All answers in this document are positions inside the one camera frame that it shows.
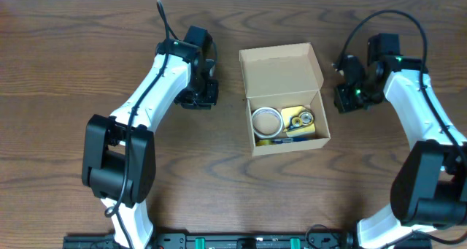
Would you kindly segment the small yellow tape roll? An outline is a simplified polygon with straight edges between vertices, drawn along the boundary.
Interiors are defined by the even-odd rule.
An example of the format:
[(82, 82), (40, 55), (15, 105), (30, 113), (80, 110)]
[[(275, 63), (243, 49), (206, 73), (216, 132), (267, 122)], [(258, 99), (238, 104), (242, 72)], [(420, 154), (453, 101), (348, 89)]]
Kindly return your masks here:
[(256, 146), (266, 146), (266, 145), (273, 145), (273, 141), (271, 139), (260, 139), (258, 140), (255, 145)]

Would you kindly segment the blue ballpoint pen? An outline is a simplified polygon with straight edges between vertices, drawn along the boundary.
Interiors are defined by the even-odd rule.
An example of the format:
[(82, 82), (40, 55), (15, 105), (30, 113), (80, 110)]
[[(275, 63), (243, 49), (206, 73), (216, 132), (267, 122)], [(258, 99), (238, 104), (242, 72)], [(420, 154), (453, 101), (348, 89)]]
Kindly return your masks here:
[(305, 137), (287, 137), (287, 138), (277, 138), (277, 139), (261, 139), (256, 142), (257, 146), (266, 146), (266, 145), (281, 145), (292, 142), (303, 142), (308, 139)]

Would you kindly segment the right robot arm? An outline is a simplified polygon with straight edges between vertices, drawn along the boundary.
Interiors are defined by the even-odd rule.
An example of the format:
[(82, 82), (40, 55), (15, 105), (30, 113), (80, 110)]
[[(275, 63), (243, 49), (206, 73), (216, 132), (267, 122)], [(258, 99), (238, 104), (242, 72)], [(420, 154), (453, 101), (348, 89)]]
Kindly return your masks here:
[(447, 117), (422, 60), (374, 55), (367, 69), (352, 55), (333, 65), (344, 76), (339, 112), (388, 101), (409, 143), (409, 155), (390, 188), (390, 203), (360, 220), (357, 248), (447, 244), (431, 233), (466, 224), (466, 136)]

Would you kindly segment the large white tape roll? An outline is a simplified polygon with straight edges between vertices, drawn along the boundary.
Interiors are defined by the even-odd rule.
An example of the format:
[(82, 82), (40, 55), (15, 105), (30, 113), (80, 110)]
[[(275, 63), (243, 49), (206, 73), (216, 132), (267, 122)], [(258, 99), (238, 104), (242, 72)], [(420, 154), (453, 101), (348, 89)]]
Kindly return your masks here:
[(261, 107), (252, 113), (252, 127), (255, 135), (262, 139), (270, 139), (283, 130), (281, 114), (272, 107)]

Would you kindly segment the blue white marker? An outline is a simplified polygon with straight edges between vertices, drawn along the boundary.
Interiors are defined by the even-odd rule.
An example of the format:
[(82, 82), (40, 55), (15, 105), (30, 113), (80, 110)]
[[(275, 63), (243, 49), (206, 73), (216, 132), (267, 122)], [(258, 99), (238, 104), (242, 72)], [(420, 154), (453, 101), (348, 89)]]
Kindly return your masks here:
[(272, 139), (273, 145), (280, 145), (280, 144), (286, 144), (286, 143), (292, 143), (292, 142), (303, 142), (307, 141), (309, 138), (306, 137), (286, 137), (286, 138), (277, 138), (277, 139)]

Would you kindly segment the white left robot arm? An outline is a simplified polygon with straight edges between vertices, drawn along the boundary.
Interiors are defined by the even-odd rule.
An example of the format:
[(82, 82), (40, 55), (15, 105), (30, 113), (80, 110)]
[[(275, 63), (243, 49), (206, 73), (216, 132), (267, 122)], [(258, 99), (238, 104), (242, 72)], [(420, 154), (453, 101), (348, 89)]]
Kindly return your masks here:
[(155, 179), (155, 133), (171, 104), (210, 109), (218, 97), (207, 58), (210, 35), (166, 39), (139, 87), (110, 116), (94, 115), (85, 131), (82, 183), (105, 205), (123, 248), (146, 248), (154, 226), (146, 198)]

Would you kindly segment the cardboard box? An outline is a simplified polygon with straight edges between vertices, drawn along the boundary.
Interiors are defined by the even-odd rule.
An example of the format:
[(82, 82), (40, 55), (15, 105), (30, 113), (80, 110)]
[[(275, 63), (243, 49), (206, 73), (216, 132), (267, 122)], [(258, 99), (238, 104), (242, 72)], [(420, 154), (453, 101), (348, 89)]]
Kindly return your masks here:
[[(313, 150), (331, 139), (320, 89), (323, 73), (309, 43), (261, 47), (239, 51), (246, 96), (247, 130), (253, 156)], [(256, 146), (252, 113), (272, 107), (280, 114), (287, 107), (305, 106), (314, 114), (315, 134), (307, 141)]]

